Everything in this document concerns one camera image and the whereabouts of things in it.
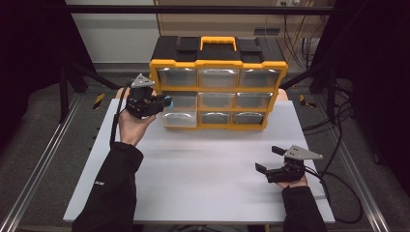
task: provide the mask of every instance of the black sleeve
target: black sleeve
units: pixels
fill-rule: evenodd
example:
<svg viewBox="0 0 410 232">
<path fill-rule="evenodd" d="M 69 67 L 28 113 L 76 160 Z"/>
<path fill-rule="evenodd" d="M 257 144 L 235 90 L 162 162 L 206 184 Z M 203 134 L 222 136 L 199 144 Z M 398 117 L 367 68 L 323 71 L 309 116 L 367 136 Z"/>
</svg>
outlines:
<svg viewBox="0 0 410 232">
<path fill-rule="evenodd" d="M 284 232 L 327 231 L 309 187 L 287 187 L 282 191 L 286 219 Z"/>
<path fill-rule="evenodd" d="M 132 231 L 135 172 L 142 160 L 142 153 L 132 145 L 112 145 L 83 211 L 73 222 L 73 232 Z"/>
</svg>

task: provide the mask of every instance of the white wall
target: white wall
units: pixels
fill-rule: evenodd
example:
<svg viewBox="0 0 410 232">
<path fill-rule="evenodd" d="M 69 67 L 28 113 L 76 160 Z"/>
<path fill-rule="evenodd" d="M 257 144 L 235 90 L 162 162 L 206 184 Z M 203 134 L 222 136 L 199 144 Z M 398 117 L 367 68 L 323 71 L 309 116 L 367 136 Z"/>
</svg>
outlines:
<svg viewBox="0 0 410 232">
<path fill-rule="evenodd" d="M 154 5 L 153 0 L 66 0 L 68 5 Z M 73 14 L 94 63 L 149 63 L 160 35 L 155 14 Z"/>
</svg>

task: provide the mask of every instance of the plastic drawer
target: plastic drawer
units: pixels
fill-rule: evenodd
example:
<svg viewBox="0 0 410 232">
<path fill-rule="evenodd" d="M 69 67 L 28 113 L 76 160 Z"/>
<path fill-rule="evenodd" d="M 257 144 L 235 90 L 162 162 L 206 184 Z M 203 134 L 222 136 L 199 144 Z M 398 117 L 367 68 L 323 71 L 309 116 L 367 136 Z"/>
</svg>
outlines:
<svg viewBox="0 0 410 232">
<path fill-rule="evenodd" d="M 272 93 L 237 93 L 235 107 L 268 108 Z"/>
<path fill-rule="evenodd" d="M 196 86 L 196 69 L 157 69 L 161 86 Z"/>
<path fill-rule="evenodd" d="M 279 71 L 275 70 L 241 70 L 239 75 L 240 87 L 274 87 Z"/>
<path fill-rule="evenodd" d="M 201 112 L 201 124 L 229 124 L 230 112 Z"/>
<path fill-rule="evenodd" d="M 235 88 L 238 70 L 201 69 L 198 71 L 200 88 Z"/>
<path fill-rule="evenodd" d="M 233 106 L 234 93 L 199 93 L 199 107 L 201 108 L 225 108 Z"/>
<path fill-rule="evenodd" d="M 196 111 L 161 113 L 164 127 L 196 128 Z"/>
<path fill-rule="evenodd" d="M 166 107 L 164 111 L 194 111 L 196 110 L 196 92 L 166 91 L 162 92 L 172 98 L 172 107 Z"/>
<path fill-rule="evenodd" d="M 263 112 L 237 112 L 233 115 L 233 124 L 261 125 L 264 117 Z"/>
</svg>

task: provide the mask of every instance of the white table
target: white table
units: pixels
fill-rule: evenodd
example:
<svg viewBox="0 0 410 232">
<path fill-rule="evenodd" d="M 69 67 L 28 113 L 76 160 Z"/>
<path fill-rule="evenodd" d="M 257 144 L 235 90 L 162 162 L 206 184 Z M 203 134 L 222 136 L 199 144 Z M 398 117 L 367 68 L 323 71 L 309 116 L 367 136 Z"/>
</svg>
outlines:
<svg viewBox="0 0 410 232">
<path fill-rule="evenodd" d="M 112 100 L 64 220 L 82 211 L 109 151 Z M 292 101 L 277 101 L 265 130 L 167 130 L 158 118 L 137 148 L 144 161 L 136 173 L 135 223 L 267 224 L 284 221 L 281 188 L 255 170 L 283 166 L 273 145 L 308 148 Z M 314 169 L 311 160 L 305 165 Z M 318 180 L 307 174 L 325 222 L 335 222 Z"/>
</svg>

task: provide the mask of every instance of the yellow and black tool organizer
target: yellow and black tool organizer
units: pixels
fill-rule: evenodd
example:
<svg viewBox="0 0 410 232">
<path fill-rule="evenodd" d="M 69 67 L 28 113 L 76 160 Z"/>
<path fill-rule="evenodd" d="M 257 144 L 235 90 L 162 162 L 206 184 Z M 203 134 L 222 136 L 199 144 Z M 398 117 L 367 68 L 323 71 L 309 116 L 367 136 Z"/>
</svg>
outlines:
<svg viewBox="0 0 410 232">
<path fill-rule="evenodd" d="M 161 36 L 150 79 L 167 128 L 263 130 L 287 69 L 275 39 Z"/>
</svg>

